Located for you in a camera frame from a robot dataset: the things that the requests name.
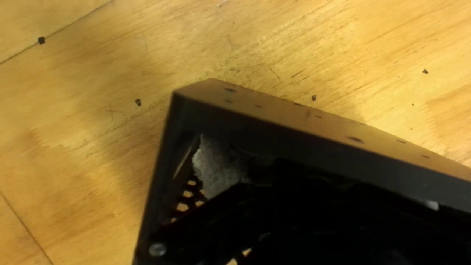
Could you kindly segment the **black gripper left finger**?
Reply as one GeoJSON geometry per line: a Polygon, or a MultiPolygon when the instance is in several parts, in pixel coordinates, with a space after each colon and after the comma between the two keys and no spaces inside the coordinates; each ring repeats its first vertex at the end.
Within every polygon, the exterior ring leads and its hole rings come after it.
{"type": "Polygon", "coordinates": [[[185,212],[144,215],[137,265],[225,265],[271,229],[272,188],[235,184],[185,212]]]}

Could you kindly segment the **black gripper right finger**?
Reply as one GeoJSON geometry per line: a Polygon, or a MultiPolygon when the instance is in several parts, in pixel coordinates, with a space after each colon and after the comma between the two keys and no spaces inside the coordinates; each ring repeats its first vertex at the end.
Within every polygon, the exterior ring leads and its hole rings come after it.
{"type": "Polygon", "coordinates": [[[255,265],[471,265],[469,215],[278,160],[255,265]]]}

